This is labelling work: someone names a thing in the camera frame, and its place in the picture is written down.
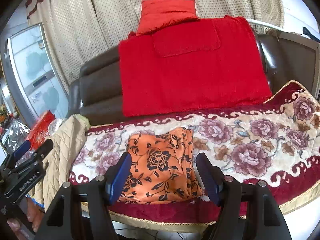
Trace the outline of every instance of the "quilted fabric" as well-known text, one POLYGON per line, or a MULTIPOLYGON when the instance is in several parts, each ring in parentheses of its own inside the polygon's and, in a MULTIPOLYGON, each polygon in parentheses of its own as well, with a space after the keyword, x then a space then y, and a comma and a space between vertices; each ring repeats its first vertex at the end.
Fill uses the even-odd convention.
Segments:
POLYGON ((53 149, 43 160, 46 175, 29 192, 30 197, 44 205, 45 211, 62 184, 68 181, 71 165, 86 142, 85 133, 89 128, 88 119, 75 114, 49 137, 53 149))

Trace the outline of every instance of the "red pillow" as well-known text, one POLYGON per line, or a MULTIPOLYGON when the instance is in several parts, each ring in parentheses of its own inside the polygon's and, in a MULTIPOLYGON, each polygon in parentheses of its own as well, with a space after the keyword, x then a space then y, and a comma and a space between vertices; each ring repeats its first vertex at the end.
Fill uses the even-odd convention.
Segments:
POLYGON ((196 19, 195 0, 143 0, 136 36, 196 19))

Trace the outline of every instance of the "white wall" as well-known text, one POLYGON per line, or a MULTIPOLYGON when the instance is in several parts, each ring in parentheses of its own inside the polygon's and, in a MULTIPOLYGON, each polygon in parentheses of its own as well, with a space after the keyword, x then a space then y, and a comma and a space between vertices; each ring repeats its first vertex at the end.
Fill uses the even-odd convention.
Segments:
MULTIPOLYGON (((6 27, 3 29, 0 35, 0 56, 1 59, 4 59, 4 45, 6 40, 12 36, 13 34, 25 29, 28 27, 27 22, 27 11, 26 4, 27 0, 23 0, 23 2, 18 6, 16 11, 13 13, 11 18, 9 19, 6 27)), ((3 162, 5 158, 4 151, 0 146, 0 164, 3 162)))
POLYGON ((302 33, 306 27, 314 36, 320 39, 319 28, 315 17, 302 0, 282 0, 284 5, 284 30, 302 33))

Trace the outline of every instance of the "folded red blanket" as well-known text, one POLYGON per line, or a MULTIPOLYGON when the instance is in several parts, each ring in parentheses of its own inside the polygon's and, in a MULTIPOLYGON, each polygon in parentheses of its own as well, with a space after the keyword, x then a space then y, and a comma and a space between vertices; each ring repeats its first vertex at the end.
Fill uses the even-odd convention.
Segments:
POLYGON ((259 104, 271 91, 248 22, 169 26, 119 45, 125 116, 259 104))

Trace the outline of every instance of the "metal screw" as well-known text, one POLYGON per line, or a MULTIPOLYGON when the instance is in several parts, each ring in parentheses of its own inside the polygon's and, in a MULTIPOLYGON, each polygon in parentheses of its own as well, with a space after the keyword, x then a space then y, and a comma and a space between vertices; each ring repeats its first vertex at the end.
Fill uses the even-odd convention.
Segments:
POLYGON ((103 175, 98 175, 96 177, 96 181, 103 181, 104 180, 104 176, 103 175))
POLYGON ((261 186, 261 187, 265 187, 265 186, 267 185, 264 180, 259 180, 258 184, 259 184, 259 186, 261 186))
POLYGON ((230 175, 227 175, 227 176, 224 176, 224 180, 227 182, 231 182, 231 181, 233 181, 233 177, 230 175))
POLYGON ((66 181, 65 183, 62 184, 62 186, 64 188, 67 188, 67 187, 70 187, 71 186, 71 183, 69 181, 66 181))

